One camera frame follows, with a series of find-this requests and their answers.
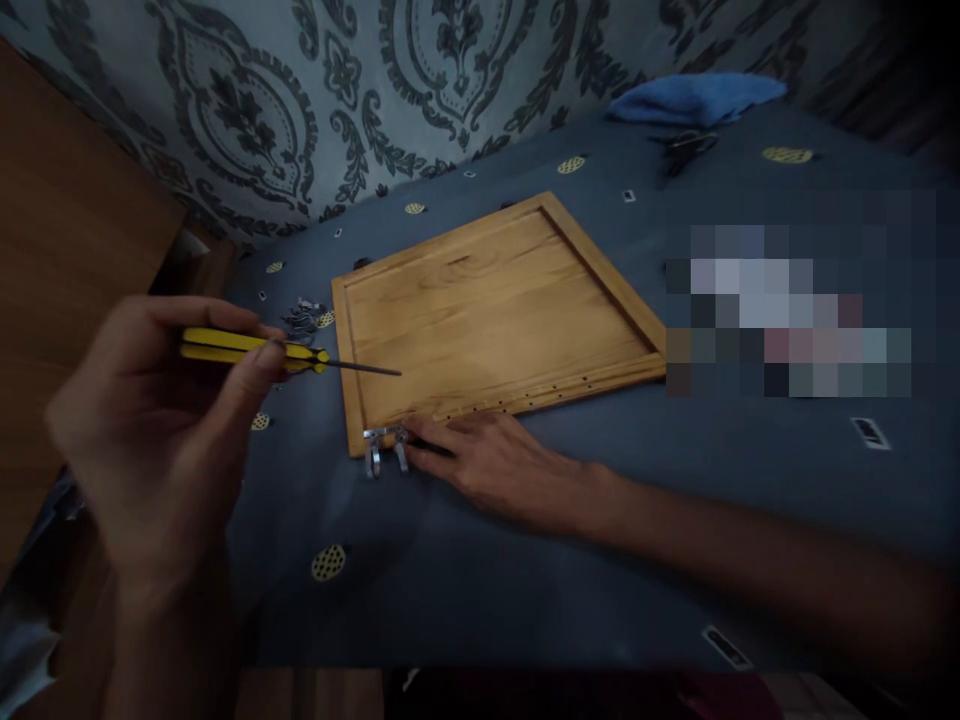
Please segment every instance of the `patterned wallpaper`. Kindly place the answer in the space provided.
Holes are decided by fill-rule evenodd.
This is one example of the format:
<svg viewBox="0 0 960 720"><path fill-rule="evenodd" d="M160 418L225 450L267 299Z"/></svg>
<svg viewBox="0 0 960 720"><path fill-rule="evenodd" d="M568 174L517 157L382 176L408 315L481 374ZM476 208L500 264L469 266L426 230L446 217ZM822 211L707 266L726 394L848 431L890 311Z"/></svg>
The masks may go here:
<svg viewBox="0 0 960 720"><path fill-rule="evenodd" d="M877 22L866 0L0 0L11 44L255 244L647 78L764 73L829 118L882 64Z"/></svg>

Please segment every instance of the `pile of screws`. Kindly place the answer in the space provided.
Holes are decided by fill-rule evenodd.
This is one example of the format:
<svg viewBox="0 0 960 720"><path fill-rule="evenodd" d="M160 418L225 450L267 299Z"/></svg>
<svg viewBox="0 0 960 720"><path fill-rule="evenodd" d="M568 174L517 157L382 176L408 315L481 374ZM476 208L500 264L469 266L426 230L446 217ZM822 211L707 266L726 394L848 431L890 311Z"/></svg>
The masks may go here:
<svg viewBox="0 0 960 720"><path fill-rule="evenodd" d="M287 340L290 342L309 343L317 331L317 323L327 308L311 302L308 298L297 298L297 306L290 309L289 315L280 319L287 326Z"/></svg>

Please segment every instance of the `wooden tray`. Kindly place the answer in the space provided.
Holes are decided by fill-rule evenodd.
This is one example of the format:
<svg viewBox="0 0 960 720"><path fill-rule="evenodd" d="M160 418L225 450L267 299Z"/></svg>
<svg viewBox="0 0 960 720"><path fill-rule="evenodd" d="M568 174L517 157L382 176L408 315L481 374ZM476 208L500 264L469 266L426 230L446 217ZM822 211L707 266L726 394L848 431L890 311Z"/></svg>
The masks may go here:
<svg viewBox="0 0 960 720"><path fill-rule="evenodd" d="M350 456L410 412L519 414L666 374L666 330L553 193L333 280Z"/></svg>

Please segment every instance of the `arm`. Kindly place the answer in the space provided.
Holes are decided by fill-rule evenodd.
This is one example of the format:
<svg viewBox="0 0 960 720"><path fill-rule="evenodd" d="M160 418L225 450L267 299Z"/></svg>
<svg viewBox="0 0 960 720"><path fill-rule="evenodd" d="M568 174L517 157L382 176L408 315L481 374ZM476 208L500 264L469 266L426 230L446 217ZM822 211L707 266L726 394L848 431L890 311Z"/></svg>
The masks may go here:
<svg viewBox="0 0 960 720"><path fill-rule="evenodd" d="M514 418L477 414L408 429L455 457L410 461L484 509L670 566L769 609L862 665L925 669L952 610L948 578L841 533L644 485L543 448Z"/></svg>
<svg viewBox="0 0 960 720"><path fill-rule="evenodd" d="M232 717L237 665L224 531L282 344L229 374L178 357L179 329L277 338L206 298L129 298L47 408L117 576L107 718Z"/></svg>

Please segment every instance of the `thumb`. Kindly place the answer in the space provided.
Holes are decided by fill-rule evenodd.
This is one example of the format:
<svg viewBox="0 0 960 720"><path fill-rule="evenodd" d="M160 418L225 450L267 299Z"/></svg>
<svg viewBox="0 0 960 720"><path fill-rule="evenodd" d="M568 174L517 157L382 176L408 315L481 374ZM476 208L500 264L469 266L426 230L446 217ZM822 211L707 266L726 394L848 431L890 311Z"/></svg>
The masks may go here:
<svg viewBox="0 0 960 720"><path fill-rule="evenodd" d="M198 428L200 435L246 440L253 418L283 368L286 345L277 339L248 352L227 375L220 394Z"/></svg>

